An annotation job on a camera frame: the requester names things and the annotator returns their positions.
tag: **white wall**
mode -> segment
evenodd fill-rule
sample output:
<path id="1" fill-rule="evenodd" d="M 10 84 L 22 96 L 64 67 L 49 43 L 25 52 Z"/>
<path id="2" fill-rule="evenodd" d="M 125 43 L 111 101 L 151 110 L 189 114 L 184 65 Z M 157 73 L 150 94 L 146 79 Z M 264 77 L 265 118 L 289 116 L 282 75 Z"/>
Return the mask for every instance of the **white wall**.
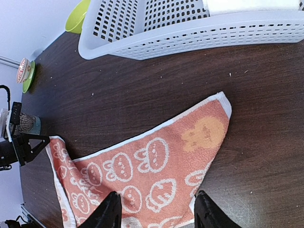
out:
<path id="1" fill-rule="evenodd" d="M 65 29 L 80 0 L 0 0 L 0 56 L 34 60 Z"/>
<path id="2" fill-rule="evenodd" d="M 16 83 L 17 69 L 0 64 L 0 85 L 6 85 L 10 89 L 11 104 L 20 102 L 22 85 Z M 0 89 L 0 109 L 8 108 L 7 93 Z M 21 215 L 20 204 L 23 203 L 19 164 L 12 165 L 10 171 L 0 171 L 0 221 L 15 220 Z"/>

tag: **green saucer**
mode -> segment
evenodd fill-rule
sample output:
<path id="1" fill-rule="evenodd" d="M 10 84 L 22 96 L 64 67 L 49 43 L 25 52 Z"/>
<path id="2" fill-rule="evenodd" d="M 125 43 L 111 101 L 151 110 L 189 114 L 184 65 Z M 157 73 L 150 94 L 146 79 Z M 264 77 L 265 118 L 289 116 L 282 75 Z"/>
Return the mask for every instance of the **green saucer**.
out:
<path id="1" fill-rule="evenodd" d="M 29 73 L 28 79 L 23 83 L 22 91 L 24 94 L 29 90 L 30 85 L 32 84 L 34 76 L 35 76 L 36 65 L 35 65 L 34 61 L 31 61 L 30 67 L 31 67 L 31 71 Z"/>

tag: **black cable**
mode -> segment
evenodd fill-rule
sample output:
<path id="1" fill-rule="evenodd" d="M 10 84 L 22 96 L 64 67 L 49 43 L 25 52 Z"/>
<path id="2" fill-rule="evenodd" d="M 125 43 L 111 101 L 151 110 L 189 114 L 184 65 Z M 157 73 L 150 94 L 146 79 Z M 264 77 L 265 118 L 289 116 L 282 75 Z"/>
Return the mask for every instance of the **black cable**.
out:
<path id="1" fill-rule="evenodd" d="M 22 219 L 22 221 L 23 221 L 24 223 L 28 223 L 28 222 L 26 222 L 26 221 L 23 219 L 23 217 L 22 217 L 21 215 L 19 215 L 19 216 L 16 218 L 16 222 L 17 222 L 19 219 Z"/>
<path id="2" fill-rule="evenodd" d="M 10 110 L 10 89 L 6 85 L 0 85 L 0 89 L 5 89 L 8 94 L 8 110 Z"/>

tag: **cartoon bunny face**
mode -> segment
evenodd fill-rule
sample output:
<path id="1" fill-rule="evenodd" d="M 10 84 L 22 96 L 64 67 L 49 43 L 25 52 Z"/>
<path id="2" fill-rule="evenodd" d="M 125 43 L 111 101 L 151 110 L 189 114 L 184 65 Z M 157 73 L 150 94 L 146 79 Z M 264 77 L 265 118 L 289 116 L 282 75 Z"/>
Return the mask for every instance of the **cartoon bunny face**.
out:
<path id="1" fill-rule="evenodd" d="M 142 194 L 135 186 L 126 186 L 122 193 L 122 206 L 129 213 L 138 213 L 143 205 Z"/>
<path id="2" fill-rule="evenodd" d="M 79 217 L 75 216 L 75 219 L 76 219 L 77 225 L 79 225 L 79 226 L 86 221 L 86 218 L 84 218 L 84 217 L 79 218 Z"/>
<path id="3" fill-rule="evenodd" d="M 205 117 L 197 121 L 194 128 L 182 135 L 184 150 L 193 152 L 197 149 L 213 149 L 224 140 L 226 130 L 223 123 L 215 117 Z"/>
<path id="4" fill-rule="evenodd" d="M 88 214 L 90 212 L 90 203 L 84 194 L 79 193 L 78 195 L 72 193 L 73 205 L 83 214 Z"/>
<path id="5" fill-rule="evenodd" d="M 70 158 L 66 160 L 66 166 L 69 170 L 72 170 L 72 169 L 77 170 L 75 164 L 73 163 L 73 161 Z"/>
<path id="6" fill-rule="evenodd" d="M 108 171 L 105 176 L 108 181 L 128 182 L 133 177 L 132 162 L 125 153 L 118 153 L 111 160 L 105 161 L 103 168 Z"/>
<path id="7" fill-rule="evenodd" d="M 57 170 L 57 176 L 60 180 L 63 180 L 67 175 L 67 168 L 65 166 L 60 166 Z"/>
<path id="8" fill-rule="evenodd" d="M 196 170 L 196 171 L 190 173 L 188 176 L 186 176 L 186 178 L 185 178 L 186 185 L 194 187 L 190 193 L 191 197 L 194 196 L 196 190 L 198 189 L 198 187 L 204 180 L 204 177 L 205 177 L 212 161 L 213 160 L 211 160 L 203 170 Z"/>
<path id="9" fill-rule="evenodd" d="M 64 162 L 66 157 L 68 157 L 67 150 L 59 142 L 53 145 L 53 149 L 53 156 L 55 158 L 59 158 L 62 162 Z"/>
<path id="10" fill-rule="evenodd" d="M 169 146 L 162 138 L 148 142 L 145 148 L 135 152 L 134 157 L 142 163 L 137 167 L 139 172 L 158 173 L 164 169 L 169 159 Z"/>
<path id="11" fill-rule="evenodd" d="M 80 173 L 91 185 L 96 187 L 101 185 L 103 174 L 96 163 L 91 162 L 86 168 L 82 168 Z"/>
<path id="12" fill-rule="evenodd" d="M 154 183 L 146 197 L 146 206 L 155 213 L 172 203 L 176 193 L 176 180 L 165 179 Z"/>

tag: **small cup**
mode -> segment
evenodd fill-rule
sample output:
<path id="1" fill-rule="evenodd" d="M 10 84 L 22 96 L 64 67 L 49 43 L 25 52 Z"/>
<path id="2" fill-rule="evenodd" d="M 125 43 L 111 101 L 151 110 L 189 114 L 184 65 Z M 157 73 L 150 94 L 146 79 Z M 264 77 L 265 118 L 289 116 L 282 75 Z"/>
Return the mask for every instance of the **small cup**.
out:
<path id="1" fill-rule="evenodd" d="M 30 71 L 31 71 L 30 61 L 24 58 L 21 61 L 17 72 L 17 83 L 24 83 L 28 79 Z"/>
<path id="2" fill-rule="evenodd" d="M 6 119 L 9 111 L 5 108 L 0 110 L 0 139 L 7 137 L 6 133 Z M 20 113 L 20 124 L 16 126 L 15 133 L 28 133 L 39 135 L 41 130 L 41 120 L 37 116 Z"/>

